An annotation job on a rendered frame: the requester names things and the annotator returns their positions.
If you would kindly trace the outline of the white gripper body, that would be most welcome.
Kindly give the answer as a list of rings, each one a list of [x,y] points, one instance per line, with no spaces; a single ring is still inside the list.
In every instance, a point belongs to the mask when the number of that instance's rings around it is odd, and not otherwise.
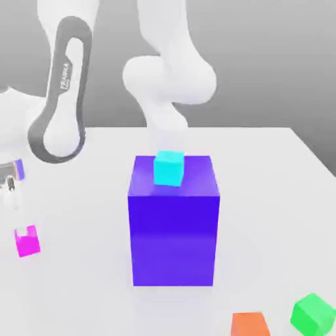
[[[0,219],[8,228],[23,226],[22,198],[18,189],[0,189]]]

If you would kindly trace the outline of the small magenta cube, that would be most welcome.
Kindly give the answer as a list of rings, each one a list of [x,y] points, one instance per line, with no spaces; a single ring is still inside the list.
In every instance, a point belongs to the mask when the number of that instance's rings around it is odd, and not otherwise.
[[[27,231],[27,236],[17,236],[14,231],[14,238],[19,257],[27,257],[41,252],[35,225],[27,226]]]

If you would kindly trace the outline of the small cyan cube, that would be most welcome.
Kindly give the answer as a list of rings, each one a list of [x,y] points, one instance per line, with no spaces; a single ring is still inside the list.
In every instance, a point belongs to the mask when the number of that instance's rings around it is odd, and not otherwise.
[[[184,153],[160,150],[154,158],[154,184],[181,186],[184,177]]]

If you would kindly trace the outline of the small orange cube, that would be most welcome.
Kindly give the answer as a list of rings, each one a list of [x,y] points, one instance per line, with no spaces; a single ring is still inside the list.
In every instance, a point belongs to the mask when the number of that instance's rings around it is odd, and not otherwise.
[[[270,336],[262,312],[233,313],[230,336]]]

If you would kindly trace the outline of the small green cube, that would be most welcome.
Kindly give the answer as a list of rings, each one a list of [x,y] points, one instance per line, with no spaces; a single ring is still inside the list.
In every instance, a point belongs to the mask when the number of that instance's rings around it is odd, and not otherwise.
[[[290,322],[303,336],[326,336],[335,319],[336,308],[310,293],[294,304]]]

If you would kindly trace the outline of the large purple box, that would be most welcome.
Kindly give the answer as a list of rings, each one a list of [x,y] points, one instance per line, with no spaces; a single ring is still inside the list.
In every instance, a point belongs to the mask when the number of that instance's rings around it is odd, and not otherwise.
[[[209,156],[186,156],[181,186],[154,184],[154,157],[135,158],[128,191],[135,286],[211,286],[220,192]]]

